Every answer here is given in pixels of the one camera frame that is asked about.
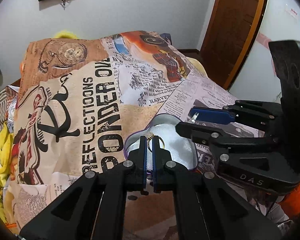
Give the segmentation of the hand in orange sleeve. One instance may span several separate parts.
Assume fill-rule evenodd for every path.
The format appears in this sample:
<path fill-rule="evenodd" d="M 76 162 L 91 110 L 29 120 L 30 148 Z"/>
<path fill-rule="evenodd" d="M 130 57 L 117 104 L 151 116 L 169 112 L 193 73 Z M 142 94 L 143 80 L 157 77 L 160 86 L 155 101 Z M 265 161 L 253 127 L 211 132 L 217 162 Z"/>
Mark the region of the hand in orange sleeve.
<path fill-rule="evenodd" d="M 300 184 L 289 194 L 285 195 L 283 200 L 277 202 L 284 213 L 292 221 L 300 219 Z"/>

